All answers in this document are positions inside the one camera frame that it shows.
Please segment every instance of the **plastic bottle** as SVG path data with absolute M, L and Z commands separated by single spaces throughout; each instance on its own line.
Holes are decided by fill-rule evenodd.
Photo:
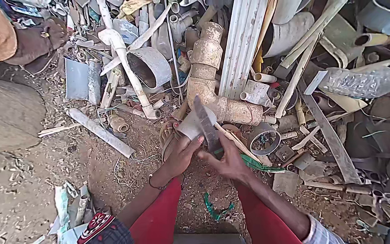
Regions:
M 390 68 L 354 73 L 348 69 L 327 68 L 319 88 L 354 98 L 372 99 L 390 92 Z
M 163 23 L 159 27 L 159 36 L 157 37 L 157 50 L 167 59 L 172 58 L 171 45 L 169 43 L 168 27 Z

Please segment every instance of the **person's left hand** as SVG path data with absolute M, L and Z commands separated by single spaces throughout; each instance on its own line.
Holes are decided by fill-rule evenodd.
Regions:
M 182 136 L 161 168 L 163 168 L 171 178 L 180 175 L 188 168 L 193 153 L 199 148 L 203 141 L 204 136 L 199 136 L 192 141 L 190 141 L 187 136 Z

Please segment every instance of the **patterned fabric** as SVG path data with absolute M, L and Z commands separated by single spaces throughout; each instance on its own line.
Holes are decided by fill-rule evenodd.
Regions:
M 129 230 L 110 214 L 97 213 L 78 239 L 78 244 L 133 244 Z
M 317 219 L 309 215 L 311 230 L 302 244 L 344 244 L 344 241 L 335 233 L 328 231 Z

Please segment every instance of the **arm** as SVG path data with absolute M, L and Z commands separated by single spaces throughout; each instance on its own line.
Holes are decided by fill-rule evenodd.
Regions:
M 200 136 L 190 141 L 184 136 L 179 140 L 178 146 L 171 153 L 164 164 L 153 173 L 150 179 L 154 187 L 165 186 L 173 177 L 182 174 L 192 158 L 192 154 L 203 142 L 204 137 Z M 161 191 L 146 183 L 142 190 L 128 203 L 116 218 L 128 229 L 135 223 L 139 216 L 155 201 Z
M 268 208 L 284 221 L 301 241 L 304 240 L 309 235 L 311 229 L 309 217 L 301 213 L 287 200 L 259 180 L 243 162 L 234 142 L 226 138 L 221 132 L 219 132 L 219 139 L 225 152 L 220 161 L 206 152 L 199 152 L 198 156 L 207 160 L 219 174 L 246 185 Z

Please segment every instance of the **bracelet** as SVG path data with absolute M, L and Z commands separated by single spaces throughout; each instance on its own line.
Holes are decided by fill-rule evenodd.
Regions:
M 151 182 L 150 182 L 152 176 L 153 176 L 152 174 L 150 174 L 150 175 L 148 176 L 148 184 L 149 184 L 151 187 L 155 188 L 155 189 L 158 189 L 158 190 L 161 190 L 161 191 L 162 191 L 162 190 L 165 190 L 165 189 L 166 189 L 166 186 L 169 184 L 169 182 L 168 182 L 165 186 L 159 186 L 159 187 L 153 186 L 153 185 L 151 184 Z

